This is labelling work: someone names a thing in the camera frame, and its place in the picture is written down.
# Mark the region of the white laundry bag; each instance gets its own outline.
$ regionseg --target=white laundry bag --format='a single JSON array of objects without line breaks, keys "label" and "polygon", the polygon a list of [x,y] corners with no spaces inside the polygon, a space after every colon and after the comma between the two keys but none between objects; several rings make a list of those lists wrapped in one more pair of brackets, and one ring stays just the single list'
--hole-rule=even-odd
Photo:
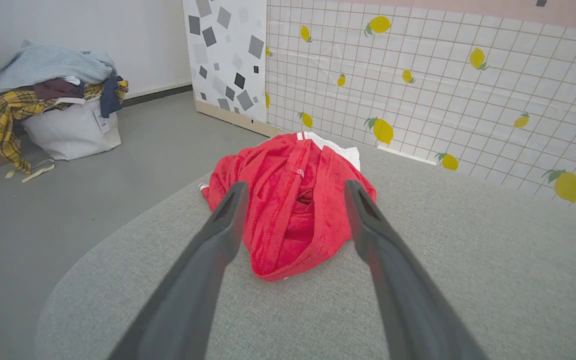
[{"label": "white laundry bag", "polygon": [[101,117],[99,95],[87,99],[61,98],[57,103],[75,103],[67,109],[52,109],[22,121],[30,140],[55,160],[73,160],[109,151],[121,145],[117,114]]}]

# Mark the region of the gray floor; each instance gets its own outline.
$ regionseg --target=gray floor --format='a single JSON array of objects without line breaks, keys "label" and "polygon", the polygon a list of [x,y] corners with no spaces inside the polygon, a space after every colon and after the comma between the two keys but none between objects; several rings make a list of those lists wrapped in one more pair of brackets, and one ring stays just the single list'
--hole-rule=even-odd
[{"label": "gray floor", "polygon": [[[195,112],[191,93],[121,110],[123,144],[23,184],[0,167],[0,360],[34,358],[35,325],[78,259],[138,215],[265,137]],[[30,161],[47,158],[23,145]]]}]

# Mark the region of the pile of clothes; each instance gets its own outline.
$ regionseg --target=pile of clothes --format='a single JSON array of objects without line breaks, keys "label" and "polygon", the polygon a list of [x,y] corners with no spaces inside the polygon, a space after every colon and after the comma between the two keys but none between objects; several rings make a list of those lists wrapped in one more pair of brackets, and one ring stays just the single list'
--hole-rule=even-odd
[{"label": "pile of clothes", "polygon": [[214,211],[235,182],[247,182],[250,199],[242,241],[254,274],[277,281],[313,269],[351,238],[346,180],[361,183],[377,200],[360,168],[356,147],[342,148],[313,132],[298,132],[222,158],[210,183],[199,189]]},{"label": "pile of clothes", "polygon": [[101,96],[102,117],[121,109],[128,82],[117,75],[105,52],[76,51],[24,41],[0,69],[0,154],[18,170],[30,174],[32,166],[21,155],[13,121],[44,110],[63,110],[71,104],[61,98]]}]

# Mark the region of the red garment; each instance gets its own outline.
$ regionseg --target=red garment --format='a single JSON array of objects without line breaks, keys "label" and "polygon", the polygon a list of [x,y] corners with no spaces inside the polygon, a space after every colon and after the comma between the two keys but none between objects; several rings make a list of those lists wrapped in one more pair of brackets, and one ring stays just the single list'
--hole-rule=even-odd
[{"label": "red garment", "polygon": [[373,185],[338,153],[297,135],[275,136],[222,158],[201,193],[215,210],[231,186],[245,181],[250,201],[243,242],[254,275],[277,281],[330,259],[351,238],[344,183]]}]

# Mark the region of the white tag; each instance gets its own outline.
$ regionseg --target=white tag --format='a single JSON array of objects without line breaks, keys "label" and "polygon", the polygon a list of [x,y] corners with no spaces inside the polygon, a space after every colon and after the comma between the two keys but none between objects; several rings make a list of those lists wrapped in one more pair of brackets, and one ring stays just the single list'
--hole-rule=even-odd
[{"label": "white tag", "polygon": [[94,109],[92,115],[94,116],[94,120],[96,120],[96,124],[99,125],[99,130],[101,130],[102,134],[110,131],[108,119],[101,117],[101,109]]}]

